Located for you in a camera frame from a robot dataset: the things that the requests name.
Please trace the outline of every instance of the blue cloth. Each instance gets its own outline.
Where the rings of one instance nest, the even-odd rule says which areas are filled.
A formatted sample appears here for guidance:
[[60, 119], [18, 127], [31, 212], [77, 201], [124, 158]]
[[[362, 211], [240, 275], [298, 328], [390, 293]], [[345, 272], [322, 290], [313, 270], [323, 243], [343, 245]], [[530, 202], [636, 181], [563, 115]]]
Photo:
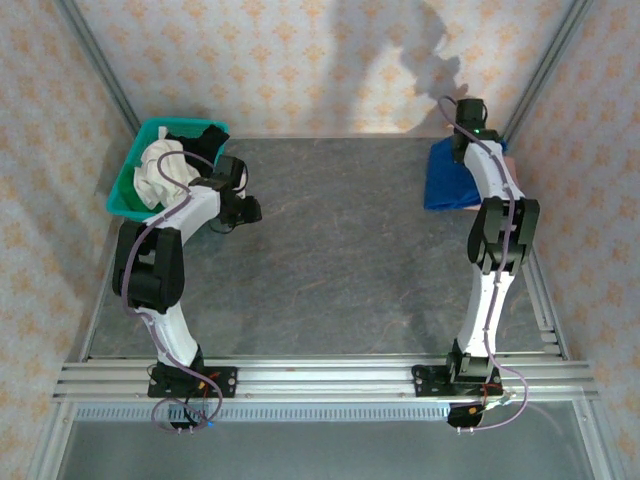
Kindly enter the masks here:
[[471, 172], [453, 161], [452, 138], [445, 138], [431, 147], [424, 190], [426, 210], [455, 210], [481, 203]]

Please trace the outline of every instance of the wall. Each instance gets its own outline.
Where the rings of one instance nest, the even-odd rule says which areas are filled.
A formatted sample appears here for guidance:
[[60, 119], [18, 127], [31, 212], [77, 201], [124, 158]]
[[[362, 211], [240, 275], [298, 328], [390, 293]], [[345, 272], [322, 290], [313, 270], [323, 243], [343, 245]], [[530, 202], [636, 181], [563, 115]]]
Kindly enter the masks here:
[[537, 245], [569, 345], [594, 361], [629, 478], [640, 472], [637, 18], [637, 0], [594, 2], [513, 148], [541, 202]]
[[570, 0], [80, 0], [142, 119], [236, 136], [447, 133], [443, 94], [503, 128]]
[[2, 2], [0, 64], [0, 478], [19, 479], [95, 304], [131, 137], [53, 2]]

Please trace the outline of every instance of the black cloth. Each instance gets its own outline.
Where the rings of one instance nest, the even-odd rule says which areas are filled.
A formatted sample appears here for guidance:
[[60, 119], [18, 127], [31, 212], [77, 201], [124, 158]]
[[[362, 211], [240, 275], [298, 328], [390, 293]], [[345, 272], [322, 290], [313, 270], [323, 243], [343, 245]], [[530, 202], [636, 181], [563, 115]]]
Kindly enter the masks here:
[[[213, 164], [216, 160], [216, 155], [218, 155], [218, 150], [224, 145], [224, 142], [229, 140], [229, 134], [215, 125], [211, 125], [207, 127], [198, 138], [177, 137], [171, 135], [170, 132], [165, 138], [167, 140], [178, 140], [182, 143], [182, 149], [185, 152], [200, 155]], [[197, 158], [185, 155], [185, 160], [189, 165], [198, 170], [201, 177], [208, 178], [213, 173], [213, 169], [209, 165], [204, 164]]]

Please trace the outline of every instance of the white cloth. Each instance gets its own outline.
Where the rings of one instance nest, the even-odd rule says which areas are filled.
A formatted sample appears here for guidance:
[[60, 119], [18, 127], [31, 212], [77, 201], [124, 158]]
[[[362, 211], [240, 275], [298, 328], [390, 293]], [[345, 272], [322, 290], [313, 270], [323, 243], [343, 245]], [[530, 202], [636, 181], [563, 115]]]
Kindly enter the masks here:
[[[164, 207], [173, 205], [185, 195], [184, 190], [167, 182], [158, 171], [160, 155], [174, 150], [182, 151], [182, 143], [177, 140], [156, 140], [142, 154], [142, 165], [134, 170], [133, 188], [142, 203], [150, 210], [156, 208], [158, 203]], [[162, 171], [166, 176], [183, 185], [189, 185], [189, 182], [200, 176], [198, 170], [187, 164], [182, 154], [165, 157], [162, 160]]]

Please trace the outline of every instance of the floral wallpaper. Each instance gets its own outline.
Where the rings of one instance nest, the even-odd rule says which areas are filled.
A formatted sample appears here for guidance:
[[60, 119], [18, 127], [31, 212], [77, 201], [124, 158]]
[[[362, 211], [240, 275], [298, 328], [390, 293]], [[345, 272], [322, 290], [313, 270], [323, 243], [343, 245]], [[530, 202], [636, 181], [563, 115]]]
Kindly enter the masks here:
[[443, 94], [503, 128], [570, 0], [79, 0], [141, 119], [235, 136], [446, 135]]
[[629, 478], [640, 472], [637, 0], [594, 2], [513, 152], [568, 343], [593, 360]]
[[14, 480], [95, 305], [131, 136], [53, 2], [0, 9], [0, 478]]

